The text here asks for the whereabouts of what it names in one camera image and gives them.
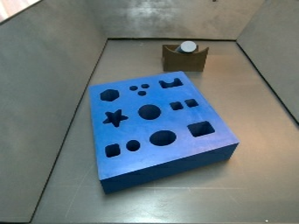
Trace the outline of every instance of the square hole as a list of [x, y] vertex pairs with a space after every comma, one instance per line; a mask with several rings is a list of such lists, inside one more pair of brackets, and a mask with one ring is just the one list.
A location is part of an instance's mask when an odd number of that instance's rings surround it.
[[106, 152], [108, 158], [117, 156], [120, 154], [118, 144], [114, 143], [114, 144], [108, 145], [105, 148], [105, 152]]
[[214, 132], [214, 129], [208, 122], [189, 124], [188, 129], [193, 137], [201, 137]]
[[177, 102], [177, 101], [170, 102], [170, 107], [172, 107], [172, 110], [182, 109], [182, 105], [181, 105], [181, 103]]
[[189, 108], [198, 106], [198, 103], [193, 99], [185, 100], [184, 102]]

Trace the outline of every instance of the metal floor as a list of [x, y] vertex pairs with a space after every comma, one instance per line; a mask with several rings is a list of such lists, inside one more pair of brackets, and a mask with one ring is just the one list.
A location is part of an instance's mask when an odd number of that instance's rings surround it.
[[[186, 73], [240, 144], [212, 164], [105, 195], [97, 179], [85, 93], [32, 222], [299, 222], [299, 131], [234, 42], [209, 47], [202, 73]], [[162, 72], [172, 40], [109, 40], [90, 84]]]

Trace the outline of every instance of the hexagonal hole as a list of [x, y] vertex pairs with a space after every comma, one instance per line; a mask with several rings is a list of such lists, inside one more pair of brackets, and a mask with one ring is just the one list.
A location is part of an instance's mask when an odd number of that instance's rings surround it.
[[112, 102], [118, 97], [118, 92], [114, 89], [106, 89], [98, 96], [101, 101]]

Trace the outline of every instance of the blue foam block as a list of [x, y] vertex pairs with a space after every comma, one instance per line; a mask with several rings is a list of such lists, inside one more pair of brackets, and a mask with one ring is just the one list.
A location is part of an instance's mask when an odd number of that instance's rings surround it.
[[105, 193], [230, 157], [238, 140], [182, 72], [90, 86]]

